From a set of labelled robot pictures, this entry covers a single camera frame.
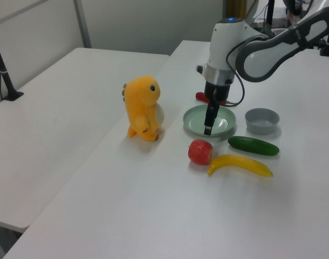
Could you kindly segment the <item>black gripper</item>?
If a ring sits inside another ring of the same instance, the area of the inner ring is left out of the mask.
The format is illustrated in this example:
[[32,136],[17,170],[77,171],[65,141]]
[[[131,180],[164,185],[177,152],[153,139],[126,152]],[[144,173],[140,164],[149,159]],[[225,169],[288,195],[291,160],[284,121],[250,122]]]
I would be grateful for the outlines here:
[[211,135],[211,131],[218,115],[220,101],[226,101],[230,91],[230,84],[215,85],[208,81],[205,82],[204,96],[208,100],[208,106],[205,113],[204,134]]

